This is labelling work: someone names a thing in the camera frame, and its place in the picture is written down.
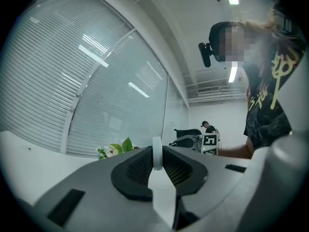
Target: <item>person in background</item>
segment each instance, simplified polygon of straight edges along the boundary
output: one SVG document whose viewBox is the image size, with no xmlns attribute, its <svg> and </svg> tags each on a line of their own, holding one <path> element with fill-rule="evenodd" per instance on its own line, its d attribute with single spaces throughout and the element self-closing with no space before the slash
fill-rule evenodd
<svg viewBox="0 0 309 232">
<path fill-rule="evenodd" d="M 256 149 L 270 146 L 292 130 L 277 97 L 297 68 L 306 44 L 296 35 L 284 34 L 273 13 L 265 24 L 217 23 L 211 28 L 209 41 L 218 45 L 219 58 L 238 62 L 249 82 L 246 144 L 219 147 L 218 155 L 250 159 Z"/>
<path fill-rule="evenodd" d="M 216 133 L 215 127 L 210 125 L 207 121 L 203 121 L 201 127 L 206 128 L 206 133 Z"/>
</svg>

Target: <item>white plastic tab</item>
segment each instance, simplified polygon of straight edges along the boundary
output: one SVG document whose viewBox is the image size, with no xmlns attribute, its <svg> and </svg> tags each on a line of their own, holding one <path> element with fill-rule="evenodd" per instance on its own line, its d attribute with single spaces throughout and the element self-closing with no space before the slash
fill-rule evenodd
<svg viewBox="0 0 309 232">
<path fill-rule="evenodd" d="M 153 165 L 154 170 L 162 170 L 163 167 L 163 151 L 162 141 L 160 137 L 153 137 Z"/>
<path fill-rule="evenodd" d="M 78 102 L 79 98 L 75 96 L 70 106 L 70 111 L 74 111 L 76 109 Z"/>
</svg>

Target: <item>blonde hair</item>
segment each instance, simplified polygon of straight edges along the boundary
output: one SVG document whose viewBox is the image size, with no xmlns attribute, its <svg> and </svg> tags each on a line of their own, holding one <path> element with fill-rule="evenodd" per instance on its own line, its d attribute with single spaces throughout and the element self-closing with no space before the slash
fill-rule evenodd
<svg viewBox="0 0 309 232">
<path fill-rule="evenodd" d="M 275 17 L 275 10 L 270 11 L 267 22 L 264 24 L 254 21 L 243 22 L 240 20 L 238 22 L 233 22 L 232 25 L 242 28 L 244 32 L 250 33 L 251 37 L 253 38 L 264 36 L 267 39 L 268 44 L 266 47 L 268 48 L 267 50 L 268 56 L 265 57 L 265 63 L 264 63 L 265 68 L 263 69 L 262 73 L 262 86 L 266 85 L 271 78 L 271 68 L 270 67 L 267 68 L 267 64 L 269 64 L 269 60 L 271 58 L 271 55 L 273 54 L 271 48 L 279 47 L 283 53 L 287 54 L 288 52 L 294 51 L 293 49 L 297 48 L 297 44 L 295 42 L 299 39 L 299 37 L 296 35 L 294 36 L 284 35 Z M 249 85 L 246 92 L 246 96 L 248 99 L 248 106 L 249 106 L 250 99 L 252 97 L 252 89 L 254 87 L 252 86 L 252 81 L 250 80 L 249 76 L 248 79 L 249 79 Z"/>
</svg>

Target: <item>black chair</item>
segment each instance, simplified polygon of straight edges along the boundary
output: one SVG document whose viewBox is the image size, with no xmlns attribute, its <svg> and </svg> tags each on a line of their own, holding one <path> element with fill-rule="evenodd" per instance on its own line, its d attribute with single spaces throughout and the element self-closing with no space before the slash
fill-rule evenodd
<svg viewBox="0 0 309 232">
<path fill-rule="evenodd" d="M 186 135 L 192 135 L 192 136 L 197 136 L 197 135 L 202 135 L 201 131 L 199 129 L 189 129 L 189 130 L 177 130 L 176 131 L 176 137 L 180 138 Z"/>
</svg>

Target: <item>headset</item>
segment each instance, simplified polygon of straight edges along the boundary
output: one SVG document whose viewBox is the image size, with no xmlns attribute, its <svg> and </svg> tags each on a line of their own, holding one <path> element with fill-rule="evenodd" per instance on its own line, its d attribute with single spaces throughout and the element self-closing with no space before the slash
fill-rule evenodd
<svg viewBox="0 0 309 232">
<path fill-rule="evenodd" d="M 278 1 L 275 3 L 273 6 L 273 14 L 282 34 L 292 36 L 300 33 L 298 25 L 292 19 L 292 16 L 289 14 L 289 12 L 284 9 L 281 2 Z M 225 62 L 225 56 L 219 55 L 219 33 L 225 30 L 227 27 L 232 27 L 233 24 L 233 21 L 225 21 L 214 24 L 209 33 L 209 43 L 198 44 L 204 66 L 206 68 L 211 66 L 211 55 L 214 55 L 214 58 L 218 62 Z"/>
</svg>

